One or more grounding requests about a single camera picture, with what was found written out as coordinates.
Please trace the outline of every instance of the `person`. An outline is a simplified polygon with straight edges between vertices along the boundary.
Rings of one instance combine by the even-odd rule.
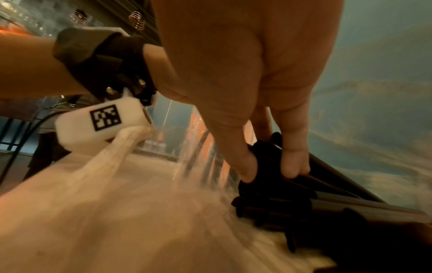
[[[87,106],[99,104],[100,101],[91,94],[78,96],[63,96],[60,102],[53,106],[50,114],[59,111],[74,111]],[[57,134],[55,133],[55,121],[59,116],[54,116],[44,122],[39,130],[39,142],[30,163],[28,171],[23,180],[27,180],[43,169],[49,167],[53,162],[56,162],[70,154],[70,151],[63,148],[59,144]]]
[[[194,104],[220,152],[245,182],[257,173],[243,125],[283,137],[281,172],[307,174],[311,90],[333,49],[343,0],[154,0],[163,48],[145,45],[158,91]],[[0,37],[0,97],[86,91],[53,58],[54,41]]]

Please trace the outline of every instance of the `black pants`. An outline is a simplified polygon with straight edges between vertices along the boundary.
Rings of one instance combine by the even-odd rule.
[[[39,134],[39,144],[36,151],[28,164],[29,170],[24,180],[34,176],[41,170],[50,166],[63,157],[70,154],[58,142],[56,133]]]

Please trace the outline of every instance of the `finger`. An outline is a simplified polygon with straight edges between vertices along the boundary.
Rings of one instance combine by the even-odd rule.
[[[252,182],[257,175],[258,163],[248,149],[243,127],[226,126],[204,116],[203,119],[229,166],[238,172],[242,181]]]
[[[287,178],[310,171],[307,146],[309,99],[284,111],[272,111],[282,134],[281,172]]]
[[[267,107],[257,105],[251,116],[251,123],[256,138],[270,142],[273,131],[271,128],[271,120]]]

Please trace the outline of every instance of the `table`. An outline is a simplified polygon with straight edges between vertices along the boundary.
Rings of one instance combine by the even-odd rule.
[[[183,180],[181,163],[130,154],[97,201],[62,198],[65,178],[89,159],[72,153],[0,197],[0,272],[289,273],[333,265],[320,253],[292,255],[282,233],[237,219],[235,193]],[[62,209],[52,213],[55,198]]]

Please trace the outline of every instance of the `black cable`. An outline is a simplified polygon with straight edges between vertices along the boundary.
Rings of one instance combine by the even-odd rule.
[[[24,146],[24,144],[27,142],[27,140],[31,137],[31,135],[47,120],[49,120],[50,118],[66,113],[69,111],[59,111],[59,112],[55,112],[55,113],[51,113],[49,115],[47,115],[46,117],[44,117],[43,119],[41,119],[38,123],[36,123],[26,134],[24,134],[21,138],[21,141],[19,142],[17,148],[15,149],[15,151],[13,152],[11,158],[9,159],[8,163],[6,164],[6,167],[4,167],[1,175],[0,175],[0,186],[3,183],[3,180],[6,178],[6,175],[9,172],[10,167],[12,166],[12,164],[14,163],[15,159],[17,158],[19,151],[22,149],[22,147]]]

